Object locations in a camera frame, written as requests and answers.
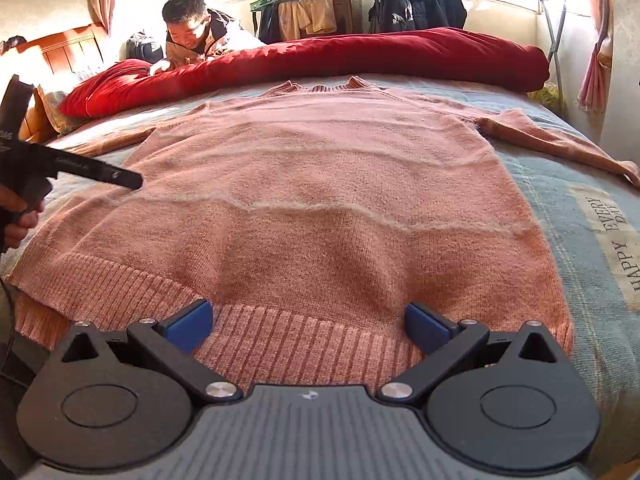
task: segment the printed label on bed sheet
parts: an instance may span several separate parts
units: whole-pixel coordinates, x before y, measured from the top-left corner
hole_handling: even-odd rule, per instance
[[[629,310],[640,312],[640,237],[609,193],[569,186],[602,247]]]

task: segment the drying rack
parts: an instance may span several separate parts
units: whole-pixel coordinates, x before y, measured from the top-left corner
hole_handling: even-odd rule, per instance
[[[382,9],[380,8],[380,0],[373,0],[373,2],[374,2],[373,17],[372,17],[372,20],[369,22],[370,33],[374,33],[381,30],[380,12],[382,11]],[[562,93],[562,77],[560,73],[560,61],[558,59],[558,50],[560,48],[560,41],[562,40],[562,31],[564,30],[564,20],[566,19],[566,0],[564,0],[564,4],[562,4],[562,12],[560,14],[560,23],[558,25],[557,34],[554,31],[553,23],[551,23],[551,16],[549,15],[549,12],[544,0],[542,0],[542,10],[546,17],[546,26],[549,29],[549,37],[551,38],[551,48],[549,50],[547,60],[549,63],[551,63],[551,60],[553,60],[556,66],[556,77],[558,78],[558,93],[560,97],[560,103],[562,105],[562,103],[564,103],[564,95]]]

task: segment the boy's hand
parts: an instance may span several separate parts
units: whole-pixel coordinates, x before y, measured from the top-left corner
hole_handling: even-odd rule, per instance
[[[23,199],[10,189],[0,186],[0,206],[9,211],[22,211],[27,205]],[[40,202],[35,211],[26,213],[20,217],[17,224],[11,224],[4,228],[4,244],[7,247],[17,249],[26,238],[29,229],[38,225],[38,214],[44,211],[44,200]]]
[[[166,58],[161,59],[160,61],[151,65],[151,67],[149,67],[149,75],[167,72],[168,70],[171,70],[171,60]]]

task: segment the headboard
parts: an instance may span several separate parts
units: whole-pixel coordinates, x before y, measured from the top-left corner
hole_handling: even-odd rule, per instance
[[[23,43],[0,56],[0,96],[13,74],[37,86],[44,78],[61,72],[77,72],[104,64],[107,33],[101,25],[73,28]],[[24,123],[21,139],[44,142],[55,136],[42,104],[33,99]]]

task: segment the metal pin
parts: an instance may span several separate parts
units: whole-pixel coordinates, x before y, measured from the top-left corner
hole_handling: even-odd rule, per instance
[[[387,383],[382,386],[380,392],[389,399],[407,399],[411,397],[414,389],[404,383]]]
[[[209,397],[226,399],[227,397],[233,397],[236,391],[238,391],[238,388],[236,388],[234,384],[227,383],[226,381],[218,381],[217,383],[207,384],[204,391]]]

